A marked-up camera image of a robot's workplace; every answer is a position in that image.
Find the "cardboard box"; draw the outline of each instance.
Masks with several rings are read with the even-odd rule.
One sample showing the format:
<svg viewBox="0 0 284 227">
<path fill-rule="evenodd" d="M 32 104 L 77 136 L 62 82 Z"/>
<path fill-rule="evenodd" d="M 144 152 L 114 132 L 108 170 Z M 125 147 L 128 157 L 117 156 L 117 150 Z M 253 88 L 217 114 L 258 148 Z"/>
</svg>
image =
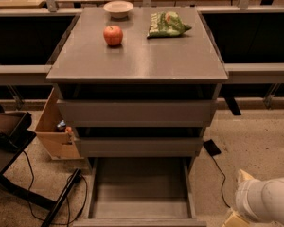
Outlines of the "cardboard box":
<svg viewBox="0 0 284 227">
<path fill-rule="evenodd" d="M 57 130 L 57 124 L 62 121 L 57 100 L 58 97 L 53 90 L 36 126 L 37 138 L 53 160 L 81 159 L 74 143 L 73 133 Z"/>
</svg>

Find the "green chip bag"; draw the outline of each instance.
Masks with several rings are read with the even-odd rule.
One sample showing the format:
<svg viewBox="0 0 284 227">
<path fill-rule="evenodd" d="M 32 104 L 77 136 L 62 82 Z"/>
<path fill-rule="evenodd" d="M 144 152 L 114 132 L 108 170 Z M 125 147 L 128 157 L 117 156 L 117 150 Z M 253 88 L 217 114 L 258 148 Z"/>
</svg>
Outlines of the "green chip bag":
<svg viewBox="0 0 284 227">
<path fill-rule="evenodd" d="M 190 25 L 182 23 L 174 11 L 157 12 L 151 15 L 151 27 L 147 38 L 177 37 L 190 30 Z"/>
</svg>

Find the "bowl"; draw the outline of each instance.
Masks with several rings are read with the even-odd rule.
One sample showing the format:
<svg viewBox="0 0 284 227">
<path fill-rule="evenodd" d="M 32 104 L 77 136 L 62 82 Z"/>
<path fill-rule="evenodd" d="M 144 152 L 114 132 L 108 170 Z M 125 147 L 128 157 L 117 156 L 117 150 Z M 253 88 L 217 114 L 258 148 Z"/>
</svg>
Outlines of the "bowl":
<svg viewBox="0 0 284 227">
<path fill-rule="evenodd" d="M 115 19 L 123 19 L 128 16 L 128 12 L 133 9 L 133 4 L 126 1 L 113 1 L 104 5 L 104 10 L 108 11 Z"/>
</svg>

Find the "floor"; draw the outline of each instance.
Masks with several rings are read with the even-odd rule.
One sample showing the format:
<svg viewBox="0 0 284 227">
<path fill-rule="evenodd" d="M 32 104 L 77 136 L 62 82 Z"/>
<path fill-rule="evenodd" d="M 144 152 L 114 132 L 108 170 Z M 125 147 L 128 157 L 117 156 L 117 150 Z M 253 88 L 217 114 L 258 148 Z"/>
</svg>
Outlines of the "floor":
<svg viewBox="0 0 284 227">
<path fill-rule="evenodd" d="M 226 202 L 235 207 L 238 170 L 243 169 L 255 178 L 268 180 L 284 177 L 284 99 L 276 99 L 273 108 L 264 107 L 260 98 L 237 98 L 242 115 L 234 116 L 223 100 L 214 116 L 212 125 L 206 130 L 204 140 L 213 139 L 222 154 L 215 156 L 226 176 L 223 194 Z M 26 105 L 24 110 L 32 113 L 34 130 L 41 116 L 42 107 Z M 75 168 L 82 169 L 87 182 L 90 171 L 84 160 L 52 160 L 44 146 L 35 138 L 27 148 L 27 155 L 33 167 L 35 181 L 31 188 L 52 200 L 58 198 L 68 176 Z M 27 159 L 22 154 L 6 172 L 14 183 L 28 188 L 31 175 Z M 229 209 L 222 201 L 222 174 L 203 149 L 189 174 L 194 194 L 197 219 L 207 222 L 208 227 L 222 226 Z M 80 210 L 85 197 L 85 184 L 81 181 L 69 197 L 70 213 L 73 219 Z M 45 218 L 47 211 L 32 205 L 33 213 Z M 86 218 L 88 207 L 82 216 Z M 66 223 L 67 204 L 54 219 Z M 26 201 L 19 200 L 0 189 L 0 227 L 41 226 L 42 222 L 32 216 Z M 278 223 L 252 224 L 257 227 L 282 226 Z"/>
</svg>

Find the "gray countertop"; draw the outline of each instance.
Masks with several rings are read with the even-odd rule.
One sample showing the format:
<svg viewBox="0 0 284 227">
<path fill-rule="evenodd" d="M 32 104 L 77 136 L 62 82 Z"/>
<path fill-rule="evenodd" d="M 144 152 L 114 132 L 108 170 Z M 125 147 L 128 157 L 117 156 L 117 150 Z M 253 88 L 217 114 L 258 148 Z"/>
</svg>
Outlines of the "gray countertop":
<svg viewBox="0 0 284 227">
<path fill-rule="evenodd" d="M 178 38 L 147 39 L 151 14 L 176 11 L 192 26 Z M 103 38 L 118 25 L 121 46 Z M 128 20 L 114 21 L 103 8 L 85 8 L 47 75 L 54 83 L 217 83 L 227 80 L 195 8 L 133 8 Z"/>
</svg>

